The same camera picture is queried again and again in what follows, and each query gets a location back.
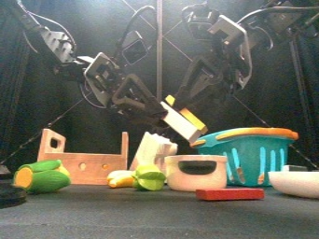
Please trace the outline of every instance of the teal basket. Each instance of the teal basket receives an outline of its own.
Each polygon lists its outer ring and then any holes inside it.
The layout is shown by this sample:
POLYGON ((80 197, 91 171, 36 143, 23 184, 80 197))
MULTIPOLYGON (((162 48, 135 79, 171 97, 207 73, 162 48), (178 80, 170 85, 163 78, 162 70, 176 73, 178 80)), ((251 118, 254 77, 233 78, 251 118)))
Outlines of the teal basket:
POLYGON ((241 135, 216 140, 222 131, 199 138, 204 145, 199 154, 227 156, 227 184, 230 186, 270 186, 269 172, 281 171, 287 164, 289 145, 294 139, 274 135, 241 135))

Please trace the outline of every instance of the wooden box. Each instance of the wooden box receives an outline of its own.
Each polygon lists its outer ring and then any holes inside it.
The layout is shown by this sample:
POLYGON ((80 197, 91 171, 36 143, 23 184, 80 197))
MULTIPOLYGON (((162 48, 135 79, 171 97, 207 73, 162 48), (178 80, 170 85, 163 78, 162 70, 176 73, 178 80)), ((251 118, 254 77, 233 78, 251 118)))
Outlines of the wooden box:
POLYGON ((50 129, 43 130, 38 162, 62 160, 72 184, 106 185, 115 170, 127 169, 128 133, 122 133, 122 154, 67 153, 66 138, 50 129))

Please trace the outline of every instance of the red wooden block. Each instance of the red wooden block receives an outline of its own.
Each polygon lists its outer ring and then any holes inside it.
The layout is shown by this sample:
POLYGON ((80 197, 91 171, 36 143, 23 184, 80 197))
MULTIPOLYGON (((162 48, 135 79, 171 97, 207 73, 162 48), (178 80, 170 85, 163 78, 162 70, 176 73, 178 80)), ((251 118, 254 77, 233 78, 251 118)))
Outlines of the red wooden block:
POLYGON ((263 189, 196 190, 196 197, 206 201, 255 200, 265 198, 263 189))

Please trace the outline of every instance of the gray table surface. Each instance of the gray table surface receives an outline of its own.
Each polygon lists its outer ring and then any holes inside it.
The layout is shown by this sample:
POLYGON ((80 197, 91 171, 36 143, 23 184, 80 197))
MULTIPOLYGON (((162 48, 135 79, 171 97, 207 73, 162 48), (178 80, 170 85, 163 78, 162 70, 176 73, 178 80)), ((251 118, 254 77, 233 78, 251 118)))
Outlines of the gray table surface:
POLYGON ((71 185, 0 209, 0 238, 318 238, 319 200, 273 187, 255 201, 71 185))

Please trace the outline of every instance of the white container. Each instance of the white container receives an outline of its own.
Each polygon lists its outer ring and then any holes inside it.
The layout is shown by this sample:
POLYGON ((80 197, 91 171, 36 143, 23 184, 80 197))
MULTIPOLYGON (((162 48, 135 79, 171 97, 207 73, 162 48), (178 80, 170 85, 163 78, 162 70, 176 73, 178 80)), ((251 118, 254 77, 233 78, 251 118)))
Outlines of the white container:
POLYGON ((226 188, 226 162, 227 157, 219 155, 167 156, 164 158, 167 185, 172 190, 183 191, 226 188))
POLYGON ((269 172, 270 181, 281 192, 319 199, 319 172, 269 172))

